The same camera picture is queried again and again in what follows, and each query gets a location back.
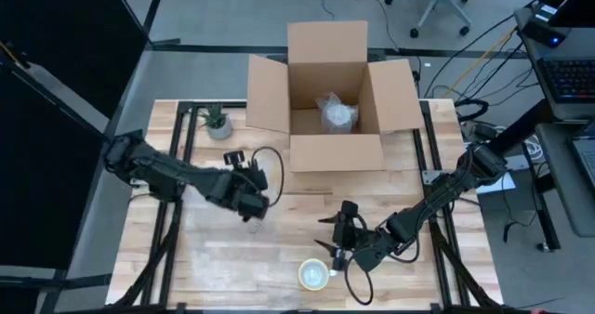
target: concrete floor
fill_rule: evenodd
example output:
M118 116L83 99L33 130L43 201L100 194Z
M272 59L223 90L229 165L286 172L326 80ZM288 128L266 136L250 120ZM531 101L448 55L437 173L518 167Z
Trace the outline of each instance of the concrete floor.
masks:
M438 5L420 30L419 38L411 39L408 36L409 29L417 23L427 1L395 0L387 8L389 28L398 46L459 49L495 22L504 19L514 8L530 0L469 0L465 10L474 26L464 38L458 35L461 21L450 10ZM151 0L127 2L139 20L143 21ZM377 1L325 2L337 20L368 20L369 46L393 46ZM162 0L151 38L181 38L182 43L187 45L285 46L288 22L330 20L321 3L321 0ZM513 26L512 22L502 25L471 49L489 48ZM515 47L518 43L518 39L514 38L506 48ZM423 93L445 59L421 60L424 66L420 83ZM454 59L434 84L451 85L474 60ZM417 60L410 58L410 61L412 67L417 68ZM489 71L490 67L500 62L495 59L486 70ZM152 103L157 98L245 98L246 67L245 54L145 52L130 83L130 95L118 132L146 128ZM510 61L480 95L505 85L529 67L530 63L524 59ZM459 88L467 86L473 76L474 73L462 81ZM535 77L532 76L526 83L534 81ZM509 87L488 100L495 103L514 91L514 87ZM529 88L504 105L491 108L481 119L494 124L510 124L542 98L539 86ZM518 189L509 195L510 201L514 202L513 213L519 219L528 220L532 215L532 205L528 203L531 202L530 181L524 173L515 175L515 179ZM111 175L103 174L69 276L112 271L126 217L126 205L123 202L128 195L126 186ZM542 254L535 249L535 245L543 241L538 222L526 229L513 229L509 242L503 243L502 228L507 220L501 195L484 195L481 202L506 303L522 307L563 297L541 307L567 313L591 313L595 307L595 298L592 296L595 274L590 273L595 270L595 259L592 258L595 256L595 240L580 239L574 235L557 194L547 194L549 209L562 242L562 249L553 254ZM64 292L58 310L99 307L106 293L106 287Z

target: cardboard box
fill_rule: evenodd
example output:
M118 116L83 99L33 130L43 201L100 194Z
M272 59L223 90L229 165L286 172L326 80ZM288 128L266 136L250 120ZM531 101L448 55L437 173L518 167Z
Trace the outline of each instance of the cardboard box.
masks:
M380 135L423 126L406 59L367 63L367 22L288 28L288 64L251 55L246 124L290 136L290 170L383 170ZM351 134L323 130L317 98L357 105Z

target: plastic bag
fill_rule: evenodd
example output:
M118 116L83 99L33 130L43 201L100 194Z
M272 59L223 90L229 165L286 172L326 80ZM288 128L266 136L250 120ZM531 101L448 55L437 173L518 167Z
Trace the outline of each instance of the plastic bag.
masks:
M334 93L326 99L316 99L318 108L322 110L323 129L328 134L348 134L357 122L357 106L341 103Z

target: white cup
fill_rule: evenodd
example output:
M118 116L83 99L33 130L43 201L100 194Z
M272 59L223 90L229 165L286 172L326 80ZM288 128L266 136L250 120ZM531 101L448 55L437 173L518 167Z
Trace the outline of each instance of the white cup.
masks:
M328 268L320 259L305 260L297 272L299 283L310 291L322 290L328 283Z

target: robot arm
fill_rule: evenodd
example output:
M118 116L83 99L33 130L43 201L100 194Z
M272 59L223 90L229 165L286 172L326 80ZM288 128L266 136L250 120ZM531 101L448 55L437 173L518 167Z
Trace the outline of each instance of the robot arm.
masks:
M393 213L375 229L368 230L366 226L356 228L353 223L354 218L362 219L357 204L343 202L337 216L320 220L335 224L333 242L338 248L318 243L331 252L335 258L333 267L339 270L344 267L344 251L361 251L354 260L363 271L369 272L387 255L400 255L411 246L423 223L461 193L493 184L504 173L506 161L502 157L486 145L471 145L458 159L456 171L436 177L430 184L430 194L415 206ZM362 250L368 247L373 250Z
M116 137L105 152L104 164L126 183L131 179L149 184L151 195L161 201L176 202L185 185L195 187L209 202L237 211L244 221L264 218L269 199L261 194L268 187L256 161L245 160L241 151L224 154L233 169L200 168L165 155L144 141L141 131Z

